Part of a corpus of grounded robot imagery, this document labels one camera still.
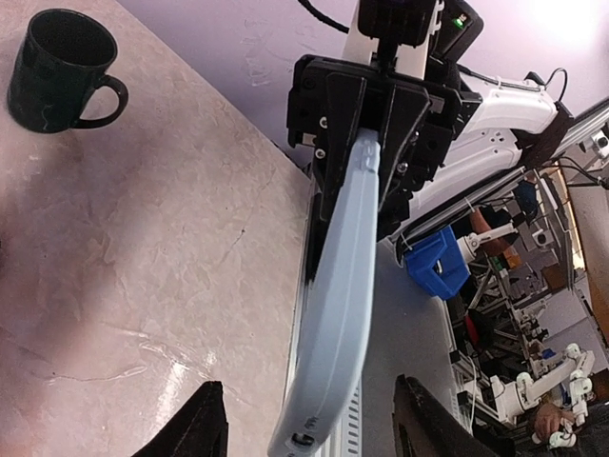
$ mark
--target black mug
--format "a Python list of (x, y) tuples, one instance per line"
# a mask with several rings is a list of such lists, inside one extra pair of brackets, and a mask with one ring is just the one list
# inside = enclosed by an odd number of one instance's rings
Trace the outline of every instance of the black mug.
[[(128, 102), (127, 87), (106, 74), (117, 52), (110, 32), (90, 17), (72, 10), (38, 12), (29, 21), (10, 80), (10, 114), (26, 129), (43, 133), (113, 122)], [(118, 108), (102, 119), (80, 119), (102, 86), (116, 92)]]

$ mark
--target blue plastic container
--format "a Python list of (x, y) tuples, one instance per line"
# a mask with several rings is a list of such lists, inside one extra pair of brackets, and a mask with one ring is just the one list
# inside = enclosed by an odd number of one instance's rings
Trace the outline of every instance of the blue plastic container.
[(410, 277), (429, 295), (443, 300), (457, 295), (469, 277), (469, 270), (451, 227), (417, 243), (406, 252), (404, 260)]

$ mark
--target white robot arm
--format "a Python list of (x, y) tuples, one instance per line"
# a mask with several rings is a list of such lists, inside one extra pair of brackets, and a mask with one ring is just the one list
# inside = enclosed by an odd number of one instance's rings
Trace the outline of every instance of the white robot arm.
[[(595, 356), (591, 350), (582, 351), (576, 344), (569, 345), (562, 354), (562, 363), (533, 381), (528, 373), (521, 373), (515, 382), (504, 384), (497, 376), (491, 378), (499, 420), (514, 427), (518, 416), (540, 404), (541, 397), (564, 380), (569, 380), (572, 412), (575, 426), (584, 424), (588, 416), (586, 395), (592, 391), (592, 373)], [(571, 447), (576, 442), (571, 424), (565, 424), (565, 432), (557, 432), (550, 439), (550, 447)]]
[(496, 240), (505, 235), (516, 232), (517, 230), (514, 228), (514, 225), (509, 223), (505, 224), (504, 226), (488, 230), (485, 233), (470, 233), (467, 236), (463, 236), (457, 240), (463, 260), (466, 264), (473, 262), (476, 259), (476, 252), (484, 243), (488, 243), (489, 241)]

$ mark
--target marble countertop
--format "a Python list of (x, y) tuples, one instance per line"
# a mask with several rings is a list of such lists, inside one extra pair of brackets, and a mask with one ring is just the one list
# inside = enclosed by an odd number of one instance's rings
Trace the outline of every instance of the marble countertop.
[[(113, 0), (0, 0), (3, 97), (46, 8), (112, 32), (130, 100), (106, 128), (54, 135), (0, 108), (0, 455), (128, 456), (218, 380), (230, 455), (263, 456), (308, 181)], [(101, 89), (86, 115), (115, 104)]]

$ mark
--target wire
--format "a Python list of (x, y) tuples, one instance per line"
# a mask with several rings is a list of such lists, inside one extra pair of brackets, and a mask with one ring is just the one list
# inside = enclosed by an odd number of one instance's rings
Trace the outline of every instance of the wire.
[(331, 17), (328, 17), (323, 14), (321, 11), (311, 5), (311, 2), (309, 2), (309, 0), (298, 0), (298, 3), (300, 3), (304, 7), (304, 9), (310, 12), (318, 21), (321, 21), (327, 26), (330, 26), (332, 29), (336, 29), (342, 33), (349, 33), (349, 27), (344, 26), (343, 24), (336, 22)]
[(509, 203), (512, 200), (514, 200), (514, 197), (503, 197), (503, 198), (493, 198), (491, 200), (486, 200), (484, 202), (481, 202), (481, 205), (494, 205), (496, 203)]
[(469, 420), (469, 431), (470, 433), (474, 433), (474, 421), (476, 420), (476, 416), (474, 413), (476, 412), (476, 387), (478, 386), (476, 383), (478, 381), (478, 372), (476, 371), (476, 365), (474, 364), (474, 360), (471, 357), (467, 357), (469, 362), (472, 364), (472, 369), (474, 370), (474, 386), (472, 387), (472, 413), (471, 418)]
[(524, 84), (504, 83), (503, 81), (499, 81), (497, 79), (484, 76), (483, 74), (476, 73), (475, 71), (470, 70), (468, 67), (461, 64), (458, 64), (457, 68), (461, 73), (465, 73), (467, 76), (480, 79), (485, 83), (494, 84), (495, 86), (500, 86), (502, 88), (527, 90), (529, 92), (541, 92), (543, 90), (542, 86), (525, 86)]
[(545, 86), (547, 88), (550, 87), (550, 84), (552, 84), (552, 80), (554, 79), (554, 76), (556, 76), (557, 73), (564, 74), (564, 82), (562, 83), (562, 90), (560, 91), (560, 96), (559, 96), (559, 102), (561, 102), (562, 97), (564, 97), (564, 93), (567, 92), (567, 86), (569, 85), (569, 73), (567, 72), (567, 70), (565, 70), (564, 68), (558, 68), (558, 69), (555, 69), (554, 71), (552, 71), (552, 74), (550, 74), (550, 77), (548, 78), (548, 82), (545, 83)]
[(591, 182), (599, 184), (599, 178), (595, 178), (590, 173), (588, 173), (586, 170), (579, 169), (578, 167), (572, 167), (570, 165), (563, 165), (563, 164), (560, 164), (560, 168), (561, 169), (574, 169), (575, 171), (577, 171), (582, 176), (588, 178)]
[(582, 173), (587, 173), (587, 171), (585, 169), (583, 169), (583, 167), (578, 162), (576, 162), (574, 159), (572, 159), (571, 157), (561, 157), (560, 160), (568, 160), (574, 166), (576, 166), (579, 171), (581, 171)]

